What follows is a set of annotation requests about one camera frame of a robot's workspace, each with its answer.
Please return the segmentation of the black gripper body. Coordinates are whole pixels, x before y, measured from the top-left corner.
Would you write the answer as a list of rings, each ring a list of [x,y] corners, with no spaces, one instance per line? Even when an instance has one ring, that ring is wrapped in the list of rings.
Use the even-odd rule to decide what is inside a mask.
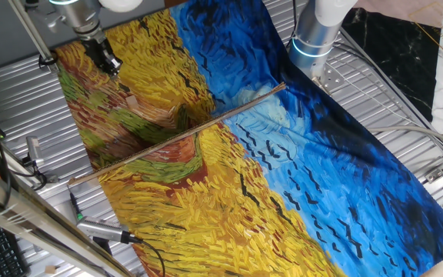
[[[101,70],[115,70],[113,62],[115,57],[108,39],[104,39],[102,42],[98,42],[95,39],[82,40],[82,44],[85,47],[85,54],[94,62],[97,68]]]

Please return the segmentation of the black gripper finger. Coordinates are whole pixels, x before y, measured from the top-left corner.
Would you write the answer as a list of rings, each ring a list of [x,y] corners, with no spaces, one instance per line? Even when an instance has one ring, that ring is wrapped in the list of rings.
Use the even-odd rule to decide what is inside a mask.
[[[122,60],[120,58],[117,58],[114,54],[110,54],[107,57],[107,60],[109,63],[114,64],[118,68],[118,73],[119,73],[120,68],[122,66]]]
[[[111,78],[115,78],[118,75],[118,68],[109,62],[102,63],[102,71]]]

